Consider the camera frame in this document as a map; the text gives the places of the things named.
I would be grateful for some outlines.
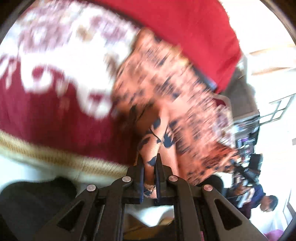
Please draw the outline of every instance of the red blanket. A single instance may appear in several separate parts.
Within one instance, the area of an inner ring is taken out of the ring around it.
[[[241,57],[239,41],[218,0],[95,0],[139,21],[179,45],[204,74],[225,90]]]

